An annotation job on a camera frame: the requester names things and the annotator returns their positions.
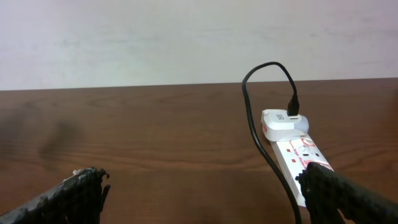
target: cable plug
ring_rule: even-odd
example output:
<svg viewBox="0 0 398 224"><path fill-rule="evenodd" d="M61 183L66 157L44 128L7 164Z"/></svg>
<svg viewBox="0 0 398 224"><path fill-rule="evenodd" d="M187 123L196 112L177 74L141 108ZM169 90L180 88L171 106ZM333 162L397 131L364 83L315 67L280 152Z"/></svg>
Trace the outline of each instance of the cable plug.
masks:
<svg viewBox="0 0 398 224"><path fill-rule="evenodd" d="M297 95L293 95L289 104L287 105L287 116L297 116L299 115L300 103Z"/></svg>

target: charging cable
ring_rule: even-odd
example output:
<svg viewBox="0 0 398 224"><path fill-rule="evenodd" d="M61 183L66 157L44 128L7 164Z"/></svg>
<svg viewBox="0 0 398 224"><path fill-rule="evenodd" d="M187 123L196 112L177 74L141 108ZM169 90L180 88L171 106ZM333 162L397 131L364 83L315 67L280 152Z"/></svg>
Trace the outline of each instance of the charging cable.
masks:
<svg viewBox="0 0 398 224"><path fill-rule="evenodd" d="M300 210L299 206L297 205L296 199L294 198L294 194L292 190L289 187L289 184L287 183L284 175L281 173L279 168L276 166L275 162L271 159L271 157L268 155L264 147L261 145L260 140L257 136L256 129L254 127L254 121L253 121L253 116L251 113L251 106L250 106L250 99L248 95L248 91L246 89L246 83L248 82L250 76L256 72L257 70L264 68L269 65L277 65L282 71L284 71L285 75L289 79L290 84L292 85L293 88L293 97L291 101L289 102L289 105L287 107L287 115L288 116L297 116L299 114L299 98L297 96L297 90L296 86L294 85L294 82L292 80L292 77L290 77L288 71L286 68L280 64L279 62L267 62L263 63L262 65L256 66L254 69L252 69L243 79L242 81L242 92L243 92L243 97L244 97L244 104L246 106L246 114L248 116L248 123L249 123L249 128L250 128L250 133L251 136L254 140L254 143L256 144L258 150L260 151L261 155L266 159L268 164L271 166L271 169L275 172L276 176L278 176L279 181L282 183L282 186L284 187L287 196L290 200L290 204L292 205L293 212L294 212L294 217L296 220L296 224L301 224L301 215L300 215Z"/></svg>

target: wooden tabletop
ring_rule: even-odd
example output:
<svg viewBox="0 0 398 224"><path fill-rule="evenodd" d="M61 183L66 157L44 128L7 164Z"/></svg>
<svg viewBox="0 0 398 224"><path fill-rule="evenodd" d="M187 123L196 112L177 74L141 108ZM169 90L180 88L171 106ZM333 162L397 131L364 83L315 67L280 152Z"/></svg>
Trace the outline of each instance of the wooden tabletop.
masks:
<svg viewBox="0 0 398 224"><path fill-rule="evenodd" d="M296 85L334 170L398 202L398 79ZM248 88L258 129L292 95L286 82ZM294 222L240 83L0 92L0 213L91 166L111 174L102 223Z"/></svg>

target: black cable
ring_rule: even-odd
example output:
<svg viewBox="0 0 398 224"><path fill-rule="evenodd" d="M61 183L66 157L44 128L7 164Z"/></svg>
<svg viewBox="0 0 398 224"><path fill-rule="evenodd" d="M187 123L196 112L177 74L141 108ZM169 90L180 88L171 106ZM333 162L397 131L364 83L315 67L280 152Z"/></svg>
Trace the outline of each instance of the black cable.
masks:
<svg viewBox="0 0 398 224"><path fill-rule="evenodd" d="M257 132L256 132L256 129L254 127L253 116L252 116L252 113L251 113L250 99L249 99L248 91L246 89L246 83L248 82L248 79L250 78L250 76L254 72L256 72L257 70L259 70L260 68L264 68L264 67L266 67L268 65L277 65L280 69L282 69L284 71L285 75L289 79L290 84L293 87L293 92L294 92L293 98L294 97L297 98L296 86L294 85L292 77L290 77L290 75L287 72L286 68L282 64L280 64L279 62L263 63L262 65L259 65L259 66L255 67L254 69L252 69L244 77L244 79L242 81L242 92L243 92L243 97L244 97L244 104L246 105L246 114L248 116L248 123L249 123L249 127L250 127L250 133L251 133L251 136L253 137L254 143L256 144L256 146L257 146L258 150L260 151L261 155L266 159L268 164L271 166L271 169L275 172L276 176L278 176L278 179L280 180L280 182L284 186L284 189L285 189L285 191L287 193L287 196L288 196L288 198L290 200L290 204L292 205L292 208L293 208L294 217L296 219L296 224L301 224L300 210L299 210L299 206L297 205L296 199L294 198L293 192L290 189L290 187L289 187L284 175L281 173L279 168L276 166L275 162L269 157L268 153L266 152L266 150L261 145L260 140L259 140L259 138L257 136Z"/></svg>

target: power strip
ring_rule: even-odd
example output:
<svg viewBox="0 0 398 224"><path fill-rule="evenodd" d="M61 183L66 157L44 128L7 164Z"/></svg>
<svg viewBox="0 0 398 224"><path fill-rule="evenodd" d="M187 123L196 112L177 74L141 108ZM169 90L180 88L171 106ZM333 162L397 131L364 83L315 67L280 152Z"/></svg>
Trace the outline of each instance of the power strip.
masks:
<svg viewBox="0 0 398 224"><path fill-rule="evenodd" d="M267 136L269 129L267 129L265 116L268 114L263 112L262 132ZM301 186L295 178L307 168L309 162L316 162L332 171L333 169L307 134L289 141L270 141L270 143L297 204L305 207Z"/></svg>

